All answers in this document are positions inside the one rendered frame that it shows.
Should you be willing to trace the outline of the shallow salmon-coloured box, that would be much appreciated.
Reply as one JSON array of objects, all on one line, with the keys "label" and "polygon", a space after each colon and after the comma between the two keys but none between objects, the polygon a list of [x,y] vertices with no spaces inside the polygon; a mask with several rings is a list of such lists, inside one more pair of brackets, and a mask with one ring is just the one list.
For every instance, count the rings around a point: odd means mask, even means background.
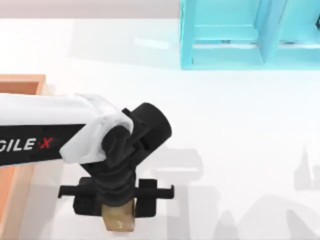
[{"label": "shallow salmon-coloured box", "polygon": [[[0,93],[53,95],[44,74],[0,74]],[[0,240],[18,240],[36,164],[0,168]]]}]

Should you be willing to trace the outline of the light blue rack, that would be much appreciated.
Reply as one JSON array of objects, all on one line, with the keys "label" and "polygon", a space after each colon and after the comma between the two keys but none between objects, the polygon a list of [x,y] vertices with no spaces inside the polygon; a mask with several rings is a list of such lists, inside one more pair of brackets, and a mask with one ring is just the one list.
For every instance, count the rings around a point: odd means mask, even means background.
[{"label": "light blue rack", "polygon": [[179,0],[186,70],[320,70],[320,0]]}]

